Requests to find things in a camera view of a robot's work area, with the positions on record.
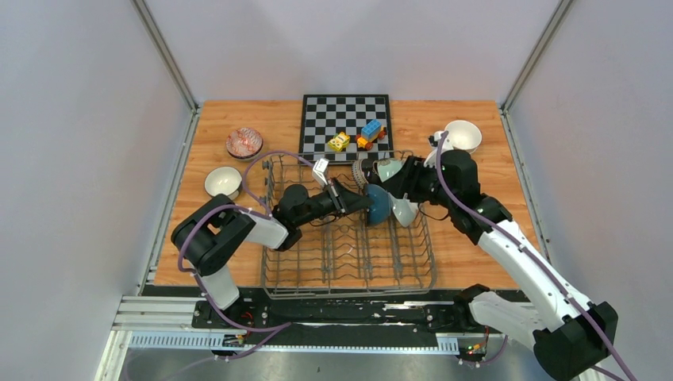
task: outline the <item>gray floor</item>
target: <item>gray floor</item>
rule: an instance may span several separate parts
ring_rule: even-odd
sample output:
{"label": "gray floor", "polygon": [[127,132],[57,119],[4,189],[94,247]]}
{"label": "gray floor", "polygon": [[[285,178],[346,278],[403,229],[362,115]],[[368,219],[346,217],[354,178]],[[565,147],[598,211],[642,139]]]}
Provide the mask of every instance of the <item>gray floor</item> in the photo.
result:
{"label": "gray floor", "polygon": [[[495,353],[502,342],[493,339]],[[194,361],[212,357],[210,352],[174,349],[141,349],[127,358],[132,381],[156,381],[174,375]],[[129,381],[122,374],[120,380]],[[480,369],[459,366],[437,355],[360,355],[326,353],[258,352],[227,364],[207,362],[171,377],[185,380],[535,380],[549,381],[533,354],[519,344],[509,345],[496,363]]]}

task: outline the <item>blue toy block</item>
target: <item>blue toy block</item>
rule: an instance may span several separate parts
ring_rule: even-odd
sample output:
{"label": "blue toy block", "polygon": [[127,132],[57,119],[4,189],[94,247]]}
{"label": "blue toy block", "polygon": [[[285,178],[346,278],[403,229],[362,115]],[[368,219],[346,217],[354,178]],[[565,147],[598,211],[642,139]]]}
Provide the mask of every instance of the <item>blue toy block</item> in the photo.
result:
{"label": "blue toy block", "polygon": [[367,141],[372,141],[379,135],[379,131],[381,131],[381,122],[374,119],[362,128],[360,135]]}

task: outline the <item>white bowl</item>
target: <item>white bowl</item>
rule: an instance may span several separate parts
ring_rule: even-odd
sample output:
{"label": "white bowl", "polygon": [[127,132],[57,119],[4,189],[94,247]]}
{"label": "white bowl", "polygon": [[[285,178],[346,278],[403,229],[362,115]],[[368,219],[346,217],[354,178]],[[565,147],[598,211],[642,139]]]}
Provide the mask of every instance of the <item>white bowl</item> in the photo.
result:
{"label": "white bowl", "polygon": [[416,202],[410,202],[407,199],[401,200],[399,198],[395,198],[392,194],[388,195],[390,196],[390,204],[393,208],[393,215],[395,218],[397,218],[400,225],[404,227],[411,225],[413,220],[416,218],[416,214],[418,214],[418,204]]}
{"label": "white bowl", "polygon": [[448,142],[453,148],[473,153],[482,143],[482,132],[469,121],[452,121],[444,131],[448,131]]}
{"label": "white bowl", "polygon": [[215,197],[223,194],[232,199],[238,197],[243,178],[234,167],[215,168],[206,176],[206,192]]}

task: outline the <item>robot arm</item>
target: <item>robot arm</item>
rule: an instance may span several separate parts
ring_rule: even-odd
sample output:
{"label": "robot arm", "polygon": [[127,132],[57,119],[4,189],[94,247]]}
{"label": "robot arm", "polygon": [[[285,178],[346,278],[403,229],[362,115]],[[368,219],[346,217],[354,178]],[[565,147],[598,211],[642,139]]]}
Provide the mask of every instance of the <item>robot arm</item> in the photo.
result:
{"label": "robot arm", "polygon": [[[533,350],[542,368],[555,379],[572,379],[605,359],[609,355],[607,348],[568,299],[573,298],[611,342],[617,328],[617,313],[612,306],[607,302],[595,305],[575,289],[526,239],[511,213],[497,199],[481,193],[477,166],[469,153],[443,151],[441,173],[444,181],[451,184],[452,193],[500,229],[493,229],[459,208],[444,192],[437,170],[428,165],[428,160],[407,158],[402,169],[381,186],[396,198],[445,207],[453,225],[495,258],[535,306],[535,310],[524,309],[500,298],[487,287],[475,285],[455,299],[457,320],[465,328],[488,325],[521,342]],[[500,230],[516,237],[521,246],[515,245]],[[524,248],[538,260],[524,254]],[[564,285],[568,295],[561,293],[548,273]]]}
{"label": "robot arm", "polygon": [[[477,166],[469,153],[443,147],[433,154],[440,155],[441,173],[456,198],[516,237],[521,246],[517,247],[498,229],[460,209],[440,185],[436,168],[431,164],[433,160],[410,156],[402,169],[386,182],[374,181],[395,198],[446,208],[453,225],[473,244],[493,256],[535,306],[535,310],[525,309],[500,298],[487,287],[475,285],[454,300],[459,324],[464,328],[488,325],[511,336],[532,349],[542,368],[558,380],[572,379],[605,359],[609,355],[606,346],[568,298],[572,297],[588,312],[613,342],[617,313],[610,304],[595,305],[576,290],[525,238],[510,212],[497,199],[481,193]],[[313,167],[313,177],[324,187],[320,194],[309,197],[304,186],[294,184],[285,189],[272,216],[224,210],[212,216],[208,224],[196,232],[185,257],[201,276],[217,307],[226,309],[238,299],[238,289],[226,263],[244,241],[287,250],[301,238],[300,227],[305,223],[327,216],[341,217],[370,206],[369,198],[349,191],[336,179],[328,179],[325,172],[325,162],[318,162]],[[213,198],[174,230],[171,241],[181,248],[198,221],[214,208],[227,204],[233,202],[224,195]],[[219,232],[213,233],[208,225],[219,228]],[[538,261],[524,255],[524,247]],[[540,263],[565,286],[568,296],[562,294],[540,269]]]}
{"label": "robot arm", "polygon": [[[271,216],[254,214],[240,207],[226,209],[208,218],[194,232],[185,258],[218,308],[227,309],[239,297],[227,262],[243,242],[285,251],[302,237],[302,225],[324,217],[343,217],[373,203],[368,197],[350,191],[337,179],[328,179],[325,173],[326,160],[318,161],[313,167],[313,177],[323,186],[323,191],[309,197],[303,185],[293,184],[285,189]],[[173,230],[171,242],[182,249],[198,222],[211,211],[225,206],[234,206],[234,203],[223,194],[213,197]]]}

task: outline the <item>wire dish rack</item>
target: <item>wire dish rack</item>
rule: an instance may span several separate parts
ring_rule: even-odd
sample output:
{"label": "wire dish rack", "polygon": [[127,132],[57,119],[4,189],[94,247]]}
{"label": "wire dish rack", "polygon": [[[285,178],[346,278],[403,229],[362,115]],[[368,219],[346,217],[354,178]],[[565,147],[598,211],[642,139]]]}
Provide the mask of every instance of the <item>wire dish rack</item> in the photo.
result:
{"label": "wire dish rack", "polygon": [[[389,152],[400,159],[410,151]],[[273,207],[285,188],[302,184],[310,195],[322,189],[311,168],[291,156],[269,156],[265,197]],[[329,177],[359,191],[350,166],[330,166]],[[329,298],[377,294],[422,294],[437,278],[435,257],[425,215],[419,213],[409,227],[394,216],[377,226],[366,226],[365,212],[331,223],[315,221],[301,227],[303,237],[291,249],[263,248],[262,287],[270,298]]]}

